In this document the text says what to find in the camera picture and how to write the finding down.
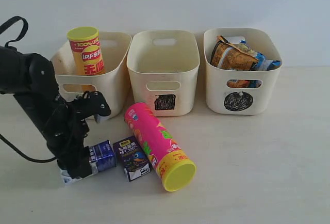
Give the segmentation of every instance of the robotic arm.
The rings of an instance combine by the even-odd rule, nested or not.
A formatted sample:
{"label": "robotic arm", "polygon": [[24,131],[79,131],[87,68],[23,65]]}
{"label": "robotic arm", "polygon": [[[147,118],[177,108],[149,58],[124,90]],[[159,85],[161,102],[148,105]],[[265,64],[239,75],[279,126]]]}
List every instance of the robotic arm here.
{"label": "robotic arm", "polygon": [[[24,26],[13,41],[22,39],[27,32],[27,22],[19,16],[1,25],[0,34],[19,20]],[[84,147],[84,138],[89,132],[85,119],[94,115],[98,120],[98,116],[111,114],[103,95],[98,91],[85,92],[83,96],[67,102],[59,93],[53,64],[39,54],[18,52],[9,46],[9,42],[4,47],[0,46],[0,93],[14,94],[55,156],[46,161],[29,160],[44,163],[57,159],[58,166],[73,179],[92,174],[89,150]]]}

